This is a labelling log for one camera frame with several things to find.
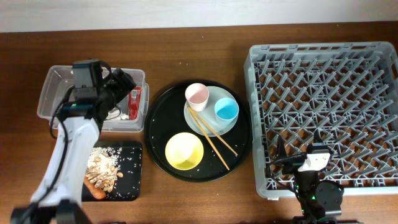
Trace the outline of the blue cup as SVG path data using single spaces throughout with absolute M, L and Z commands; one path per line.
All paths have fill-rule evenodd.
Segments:
M 239 106 L 232 98 L 221 98 L 215 103 L 214 111 L 218 123 L 229 124 L 238 117 Z

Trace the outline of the yellow bowl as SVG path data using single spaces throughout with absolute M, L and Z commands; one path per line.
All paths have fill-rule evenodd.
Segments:
M 165 146 L 167 162 L 175 169 L 190 170 L 195 168 L 204 155 L 203 143 L 192 133 L 178 133 L 172 136 Z

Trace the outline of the red snack wrapper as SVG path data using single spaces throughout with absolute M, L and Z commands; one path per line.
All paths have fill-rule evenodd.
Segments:
M 129 94 L 128 110 L 130 120 L 135 120 L 137 118 L 140 107 L 141 94 L 142 88 L 140 86 L 136 86 Z

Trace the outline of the food scraps and rice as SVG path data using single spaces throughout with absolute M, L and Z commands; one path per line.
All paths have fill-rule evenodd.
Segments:
M 118 179 L 123 178 L 119 164 L 121 148 L 94 147 L 91 150 L 85 177 L 95 189 L 112 192 Z

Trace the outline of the pink cup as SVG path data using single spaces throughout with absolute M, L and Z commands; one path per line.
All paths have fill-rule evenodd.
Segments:
M 185 98 L 194 111 L 203 111 L 210 96 L 209 89 L 202 83 L 192 83 L 185 90 Z

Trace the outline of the orange carrot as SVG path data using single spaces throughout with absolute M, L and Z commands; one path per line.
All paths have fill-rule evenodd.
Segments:
M 83 183 L 95 199 L 102 200 L 106 197 L 105 191 L 102 189 L 96 188 L 95 185 L 93 183 L 91 183 L 87 177 L 84 178 Z

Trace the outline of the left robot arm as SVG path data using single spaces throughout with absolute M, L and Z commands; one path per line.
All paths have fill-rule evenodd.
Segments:
M 81 191 L 90 152 L 110 110 L 136 86 L 120 68 L 104 77 L 101 71 L 74 69 L 71 86 L 55 110 L 57 142 L 44 178 L 27 207 L 12 211 L 11 223 L 89 223 L 81 207 Z

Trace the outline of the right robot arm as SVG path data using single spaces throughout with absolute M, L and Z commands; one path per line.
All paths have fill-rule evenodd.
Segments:
M 281 136 L 277 139 L 274 164 L 282 167 L 282 174 L 294 176 L 293 192 L 300 203 L 302 215 L 293 217 L 294 223 L 336 223 L 341 215 L 344 187 L 331 180 L 320 180 L 319 172 L 329 163 L 332 150 L 322 141 L 319 132 L 305 152 L 288 156 Z

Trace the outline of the white tissue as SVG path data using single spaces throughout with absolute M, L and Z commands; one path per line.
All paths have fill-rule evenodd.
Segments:
M 129 115 L 123 113 L 120 108 L 113 108 L 107 115 L 106 121 L 108 120 L 129 120 Z

